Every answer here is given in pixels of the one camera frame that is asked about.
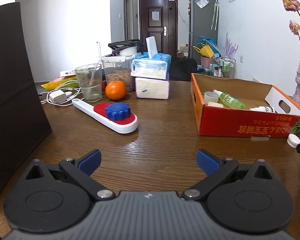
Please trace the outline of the black folding chair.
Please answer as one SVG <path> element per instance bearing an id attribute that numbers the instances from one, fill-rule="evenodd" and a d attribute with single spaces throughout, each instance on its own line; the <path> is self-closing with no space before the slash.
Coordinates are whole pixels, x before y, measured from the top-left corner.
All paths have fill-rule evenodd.
<path id="1" fill-rule="evenodd" d="M 191 74 L 197 71 L 195 59 L 172 57 L 169 76 L 172 81 L 191 81 Z"/>

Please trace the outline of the white bottle cap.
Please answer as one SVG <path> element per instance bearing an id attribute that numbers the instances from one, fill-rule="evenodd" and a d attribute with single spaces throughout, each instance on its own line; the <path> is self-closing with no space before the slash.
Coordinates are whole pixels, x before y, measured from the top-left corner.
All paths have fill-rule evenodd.
<path id="1" fill-rule="evenodd" d="M 300 138 L 297 135 L 290 133 L 287 138 L 287 143 L 290 147 L 296 148 L 300 144 Z"/>

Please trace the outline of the white red jar opener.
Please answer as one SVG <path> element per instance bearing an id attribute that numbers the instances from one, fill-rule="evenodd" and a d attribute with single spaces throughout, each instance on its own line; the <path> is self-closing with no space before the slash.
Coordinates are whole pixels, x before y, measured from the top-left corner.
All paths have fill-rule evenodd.
<path id="1" fill-rule="evenodd" d="M 137 130 L 139 124 L 138 118 L 131 110 L 130 116 L 124 120 L 113 121 L 108 119 L 106 117 L 106 107 L 109 104 L 111 103 L 103 102 L 92 106 L 83 100 L 74 99 L 72 101 L 72 105 L 77 109 L 119 134 L 129 134 Z"/>

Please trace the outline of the red cardboard box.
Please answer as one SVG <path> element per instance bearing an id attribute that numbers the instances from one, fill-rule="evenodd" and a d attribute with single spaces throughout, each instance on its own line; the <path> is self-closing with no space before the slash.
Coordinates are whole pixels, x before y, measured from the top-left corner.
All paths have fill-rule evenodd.
<path id="1" fill-rule="evenodd" d="M 204 93 L 214 89 L 243 102 L 245 109 L 206 105 Z M 192 74 L 191 98 L 199 135 L 271 138 L 286 138 L 290 133 L 300 135 L 300 106 L 275 85 Z M 271 106 L 277 113 L 249 110 L 258 106 Z"/>

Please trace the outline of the white tape roll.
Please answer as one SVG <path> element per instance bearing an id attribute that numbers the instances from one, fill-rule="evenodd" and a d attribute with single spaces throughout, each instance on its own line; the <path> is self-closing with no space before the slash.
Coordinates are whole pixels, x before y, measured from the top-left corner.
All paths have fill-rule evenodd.
<path id="1" fill-rule="evenodd" d="M 208 105 L 210 102 L 217 103 L 219 96 L 214 92 L 205 92 L 204 93 L 204 102 Z"/>

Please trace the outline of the grey refrigerator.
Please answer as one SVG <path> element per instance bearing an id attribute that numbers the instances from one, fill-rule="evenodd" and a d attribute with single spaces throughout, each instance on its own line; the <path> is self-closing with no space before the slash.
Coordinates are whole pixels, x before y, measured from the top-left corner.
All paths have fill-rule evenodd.
<path id="1" fill-rule="evenodd" d="M 193 46 L 198 46 L 202 39 L 200 36 L 212 38 L 217 41 L 218 29 L 211 29 L 216 0 L 189 0 L 189 49 L 188 56 L 201 64 L 200 54 Z"/>

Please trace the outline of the black paper bag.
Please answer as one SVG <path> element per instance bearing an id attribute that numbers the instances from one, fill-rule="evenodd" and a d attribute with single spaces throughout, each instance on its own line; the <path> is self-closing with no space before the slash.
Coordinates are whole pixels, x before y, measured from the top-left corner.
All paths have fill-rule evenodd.
<path id="1" fill-rule="evenodd" d="M 0 194 L 51 132 L 26 51 L 20 3 L 0 6 Z"/>

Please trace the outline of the green spray bottle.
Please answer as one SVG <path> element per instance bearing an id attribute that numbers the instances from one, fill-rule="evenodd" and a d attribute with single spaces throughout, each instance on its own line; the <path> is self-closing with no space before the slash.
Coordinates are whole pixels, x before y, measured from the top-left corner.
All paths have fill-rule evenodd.
<path id="1" fill-rule="evenodd" d="M 219 101 L 231 109 L 245 109 L 245 104 L 230 94 L 223 93 L 220 90 L 214 89 L 213 92 L 218 95 Z"/>

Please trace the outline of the clear food container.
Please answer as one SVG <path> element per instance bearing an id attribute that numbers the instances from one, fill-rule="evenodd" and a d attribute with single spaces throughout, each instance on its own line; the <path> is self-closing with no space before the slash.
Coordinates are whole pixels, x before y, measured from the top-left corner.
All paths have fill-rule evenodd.
<path id="1" fill-rule="evenodd" d="M 125 84 L 127 92 L 135 90 L 135 77 L 131 76 L 134 56 L 105 56 L 101 62 L 106 82 L 121 81 Z"/>

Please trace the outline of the white spray bottle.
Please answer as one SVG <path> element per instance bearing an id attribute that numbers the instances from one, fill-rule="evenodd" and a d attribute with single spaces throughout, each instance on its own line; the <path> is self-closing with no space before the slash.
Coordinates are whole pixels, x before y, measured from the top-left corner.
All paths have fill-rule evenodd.
<path id="1" fill-rule="evenodd" d="M 258 106 L 250 108 L 249 110 L 254 112 L 277 113 L 277 111 L 271 106 Z"/>

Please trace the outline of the beige cube adapter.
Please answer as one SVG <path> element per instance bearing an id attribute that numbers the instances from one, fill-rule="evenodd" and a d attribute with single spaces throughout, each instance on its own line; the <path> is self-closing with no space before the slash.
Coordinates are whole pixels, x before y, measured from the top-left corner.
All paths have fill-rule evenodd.
<path id="1" fill-rule="evenodd" d="M 208 102 L 207 105 L 211 106 L 211 107 L 218 107 L 218 108 L 223 108 L 224 107 L 223 104 L 217 103 L 217 102 L 212 102 L 212 101 Z"/>

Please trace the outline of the banana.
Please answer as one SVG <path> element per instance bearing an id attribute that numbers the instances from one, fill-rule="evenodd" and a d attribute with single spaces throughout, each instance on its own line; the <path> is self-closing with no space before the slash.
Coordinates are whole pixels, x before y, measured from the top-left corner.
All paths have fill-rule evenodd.
<path id="1" fill-rule="evenodd" d="M 64 87 L 78 87 L 77 79 L 75 76 L 58 77 L 48 83 L 42 84 L 41 87 L 43 87 L 45 90 L 51 91 L 64 83 L 66 83 Z"/>

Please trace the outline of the blue gear lid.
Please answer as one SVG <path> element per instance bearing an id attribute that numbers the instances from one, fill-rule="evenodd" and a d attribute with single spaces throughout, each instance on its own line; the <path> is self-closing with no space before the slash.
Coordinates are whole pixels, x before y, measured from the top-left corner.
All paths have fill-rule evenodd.
<path id="1" fill-rule="evenodd" d="M 111 103 L 106 107 L 106 117 L 113 121 L 121 121 L 130 116 L 130 107 L 124 102 Z"/>

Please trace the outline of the blue tissue pack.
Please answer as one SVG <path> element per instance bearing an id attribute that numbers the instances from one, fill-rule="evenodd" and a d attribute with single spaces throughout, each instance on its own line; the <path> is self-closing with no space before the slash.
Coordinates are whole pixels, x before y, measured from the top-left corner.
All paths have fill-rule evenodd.
<path id="1" fill-rule="evenodd" d="M 159 53 L 154 36 L 146 38 L 147 52 L 132 61 L 131 76 L 166 80 L 171 65 L 171 55 Z"/>

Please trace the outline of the orange fruit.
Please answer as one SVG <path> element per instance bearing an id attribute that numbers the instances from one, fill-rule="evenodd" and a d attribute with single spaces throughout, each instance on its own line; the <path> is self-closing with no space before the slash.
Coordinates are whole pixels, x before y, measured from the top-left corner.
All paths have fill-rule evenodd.
<path id="1" fill-rule="evenodd" d="M 107 84 L 105 93 L 110 100 L 117 101 L 126 96 L 127 88 L 122 81 L 111 81 Z"/>

